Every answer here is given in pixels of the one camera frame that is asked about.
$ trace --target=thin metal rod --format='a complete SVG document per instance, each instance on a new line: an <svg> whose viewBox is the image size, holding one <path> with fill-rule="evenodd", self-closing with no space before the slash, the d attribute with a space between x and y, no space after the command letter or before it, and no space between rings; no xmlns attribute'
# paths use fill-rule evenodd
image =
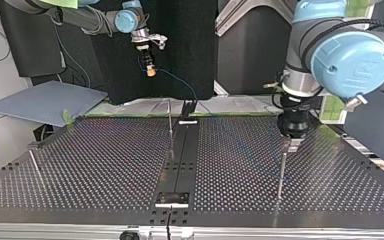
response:
<svg viewBox="0 0 384 240"><path fill-rule="evenodd" d="M170 126L170 137L173 138L173 121L172 121L172 118L171 118L171 101L170 99L168 100L168 104L167 104L167 110L168 110L168 121L169 121L169 126Z"/></svg>
<svg viewBox="0 0 384 240"><path fill-rule="evenodd" d="M280 178L279 178L279 189L277 192L277 198L282 199L283 179L285 178L286 158L288 157L288 148L282 153L282 160L280 163Z"/></svg>
<svg viewBox="0 0 384 240"><path fill-rule="evenodd" d="M39 166L37 165L36 158L34 157L33 150L29 150L29 154L30 154L30 158L31 158L32 161L33 161L34 169L35 169L36 171L39 171Z"/></svg>

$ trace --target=metal clamp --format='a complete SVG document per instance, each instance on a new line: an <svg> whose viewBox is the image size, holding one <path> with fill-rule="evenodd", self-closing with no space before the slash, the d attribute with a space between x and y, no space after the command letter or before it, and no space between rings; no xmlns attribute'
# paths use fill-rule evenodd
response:
<svg viewBox="0 0 384 240"><path fill-rule="evenodd" d="M295 0L231 0L216 19L216 34L223 36L246 13L260 6L273 8L292 24L295 5Z"/></svg>
<svg viewBox="0 0 384 240"><path fill-rule="evenodd" d="M151 41L155 43L160 50L164 50L166 44L165 42L168 38L160 34L149 34L148 28L142 28L137 31L132 32L132 42L141 43Z"/></svg>

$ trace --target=robotic arm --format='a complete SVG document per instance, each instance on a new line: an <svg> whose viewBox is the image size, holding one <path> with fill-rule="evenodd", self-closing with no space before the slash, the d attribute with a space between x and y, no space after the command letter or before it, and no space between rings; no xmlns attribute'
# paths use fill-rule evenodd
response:
<svg viewBox="0 0 384 240"><path fill-rule="evenodd" d="M79 0L79 9L60 8L39 0L5 0L11 6L29 14L47 14L54 22L66 22L83 29L86 34L130 33L132 42L139 51L147 74L156 74L151 53L151 43L164 50L167 38L160 34L150 34L147 27L149 15L144 14L139 0L129 0L122 4L123 10L103 13L90 7L100 0Z"/></svg>
<svg viewBox="0 0 384 240"><path fill-rule="evenodd" d="M285 136L305 137L308 101L323 89L343 99L350 111L368 103L366 94L384 91L384 32L353 26L384 27L384 21L344 22L346 5L346 0L302 0L297 5L286 69L278 82L284 110L278 126Z"/></svg>

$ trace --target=perforated breadboard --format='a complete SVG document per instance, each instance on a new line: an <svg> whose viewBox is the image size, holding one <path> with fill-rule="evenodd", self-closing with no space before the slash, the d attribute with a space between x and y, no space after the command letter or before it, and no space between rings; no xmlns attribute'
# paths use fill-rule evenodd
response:
<svg viewBox="0 0 384 240"><path fill-rule="evenodd" d="M203 213L384 214L384 174L360 161L326 126L312 130L286 164L276 118L201 119L194 210Z"/></svg>
<svg viewBox="0 0 384 240"><path fill-rule="evenodd" d="M0 208L116 212L151 207L168 156L166 119L87 119L12 166L0 179Z"/></svg>

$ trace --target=gray panel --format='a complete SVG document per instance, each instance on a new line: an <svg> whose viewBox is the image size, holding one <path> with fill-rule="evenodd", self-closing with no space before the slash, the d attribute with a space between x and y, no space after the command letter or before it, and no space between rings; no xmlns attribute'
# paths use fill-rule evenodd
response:
<svg viewBox="0 0 384 240"><path fill-rule="evenodd" d="M0 114L63 127L65 109L75 119L106 96L97 90L52 81L1 99Z"/></svg>
<svg viewBox="0 0 384 240"><path fill-rule="evenodd" d="M283 71L290 32L275 10L251 10L219 38L216 80L231 95L271 93L263 85Z"/></svg>
<svg viewBox="0 0 384 240"><path fill-rule="evenodd" d="M349 113L345 131L384 160L384 93L367 95L369 104Z"/></svg>
<svg viewBox="0 0 384 240"><path fill-rule="evenodd" d="M35 152L40 172L25 159L0 172L0 212L6 212L1 221L147 220L150 214L143 214L169 157L168 134L163 118L80 121Z"/></svg>

